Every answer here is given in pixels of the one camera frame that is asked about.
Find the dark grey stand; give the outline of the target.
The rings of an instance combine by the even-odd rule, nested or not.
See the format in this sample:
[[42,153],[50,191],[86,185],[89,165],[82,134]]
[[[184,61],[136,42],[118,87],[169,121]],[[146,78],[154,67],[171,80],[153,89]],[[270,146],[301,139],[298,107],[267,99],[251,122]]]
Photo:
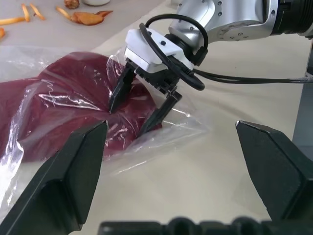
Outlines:
[[313,40],[305,76],[311,83],[303,85],[293,142],[303,151],[313,151]]

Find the fried chicken wing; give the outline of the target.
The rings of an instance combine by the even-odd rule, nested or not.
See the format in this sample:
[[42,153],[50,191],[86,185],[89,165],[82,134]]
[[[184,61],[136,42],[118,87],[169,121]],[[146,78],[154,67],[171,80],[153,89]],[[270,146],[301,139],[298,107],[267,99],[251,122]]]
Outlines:
[[113,11],[99,11],[97,13],[74,12],[70,17],[72,22],[87,26],[97,25],[103,22],[104,18]]

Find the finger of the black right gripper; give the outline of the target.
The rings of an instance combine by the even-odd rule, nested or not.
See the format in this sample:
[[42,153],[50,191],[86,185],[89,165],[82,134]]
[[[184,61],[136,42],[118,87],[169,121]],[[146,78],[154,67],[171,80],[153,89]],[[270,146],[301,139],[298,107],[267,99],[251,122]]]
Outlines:
[[127,98],[131,88],[132,82],[135,78],[134,67],[130,63],[126,63],[117,85],[110,97],[109,107],[110,113],[115,112],[119,105],[121,105]]
[[154,112],[147,118],[143,123],[139,135],[145,134],[150,130],[154,129],[157,125],[161,124],[164,118],[169,114],[171,109],[181,100],[182,95],[179,94],[176,90],[171,91],[164,103],[160,108],[154,110]]

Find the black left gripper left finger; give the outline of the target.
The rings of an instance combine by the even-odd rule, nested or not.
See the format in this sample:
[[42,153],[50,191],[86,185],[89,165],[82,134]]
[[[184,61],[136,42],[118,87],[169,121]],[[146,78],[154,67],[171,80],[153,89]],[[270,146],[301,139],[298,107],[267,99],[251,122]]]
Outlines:
[[98,183],[107,122],[74,131],[36,172],[0,235],[69,235],[86,223]]

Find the white plate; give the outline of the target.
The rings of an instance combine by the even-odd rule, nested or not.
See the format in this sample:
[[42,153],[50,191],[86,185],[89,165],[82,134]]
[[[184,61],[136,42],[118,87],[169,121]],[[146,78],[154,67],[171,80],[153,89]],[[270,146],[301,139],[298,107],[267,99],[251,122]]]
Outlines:
[[102,6],[108,4],[111,0],[81,0],[81,1],[89,6]]

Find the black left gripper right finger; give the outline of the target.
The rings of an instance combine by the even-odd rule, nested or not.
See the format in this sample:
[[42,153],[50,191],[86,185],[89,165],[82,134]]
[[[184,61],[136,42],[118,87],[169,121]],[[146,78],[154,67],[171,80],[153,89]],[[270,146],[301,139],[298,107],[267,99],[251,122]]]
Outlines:
[[239,120],[249,176],[272,220],[313,221],[313,161],[282,132]]

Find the dark red cloth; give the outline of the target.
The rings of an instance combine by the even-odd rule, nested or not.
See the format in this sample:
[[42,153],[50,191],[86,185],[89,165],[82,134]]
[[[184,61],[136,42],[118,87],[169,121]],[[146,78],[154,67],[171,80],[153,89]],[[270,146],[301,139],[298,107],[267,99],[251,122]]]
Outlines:
[[0,83],[0,159],[46,160],[73,131],[101,120],[109,127],[104,158],[125,150],[156,104],[134,79],[127,99],[110,112],[110,96],[123,68],[107,56],[73,52],[36,77]]

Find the golden french fry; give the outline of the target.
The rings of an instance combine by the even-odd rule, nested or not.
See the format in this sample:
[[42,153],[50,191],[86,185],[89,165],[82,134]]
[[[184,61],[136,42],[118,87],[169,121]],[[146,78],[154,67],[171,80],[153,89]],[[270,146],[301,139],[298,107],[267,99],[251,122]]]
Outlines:
[[71,15],[70,15],[66,10],[64,10],[64,9],[58,7],[58,6],[56,6],[55,9],[56,9],[59,13],[61,13],[65,18],[67,18],[68,20],[71,20]]
[[33,9],[36,16],[38,16],[41,20],[45,20],[44,15],[41,14],[41,12],[38,10],[38,8],[34,4],[30,3],[30,7]]
[[0,25],[8,25],[8,24],[15,24],[19,22],[25,21],[25,17],[13,17],[7,19],[0,19]]
[[24,3],[22,3],[22,10],[23,10],[23,13],[24,13],[24,18],[25,18],[25,21],[26,22],[30,22],[30,14],[29,14],[29,11],[26,7],[26,5]]

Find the clear plastic bag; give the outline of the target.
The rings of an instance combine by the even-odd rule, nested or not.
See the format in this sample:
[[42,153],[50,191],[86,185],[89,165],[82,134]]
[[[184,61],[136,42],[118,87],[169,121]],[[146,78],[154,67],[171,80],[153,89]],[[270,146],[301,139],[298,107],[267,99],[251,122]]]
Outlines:
[[[73,52],[78,51],[63,47],[0,46],[0,83],[36,77],[50,64]],[[95,48],[86,52],[107,56],[124,67],[122,48]],[[162,102],[160,93],[142,79],[135,79],[146,87],[157,108]],[[107,162],[105,170],[116,171],[113,162],[121,158],[131,165],[146,162],[159,152],[182,145],[208,130],[209,121],[196,108],[196,103],[185,96],[152,131],[138,135],[125,150],[103,157]],[[0,159],[0,219],[8,214],[34,173],[46,160],[22,162]]]

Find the round fried chicken nugget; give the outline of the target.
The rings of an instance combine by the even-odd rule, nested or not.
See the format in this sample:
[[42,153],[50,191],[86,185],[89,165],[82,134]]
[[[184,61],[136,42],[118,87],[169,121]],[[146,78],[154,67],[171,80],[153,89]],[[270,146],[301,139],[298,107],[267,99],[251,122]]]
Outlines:
[[80,6],[79,0],[64,0],[64,5],[68,9],[77,9]]

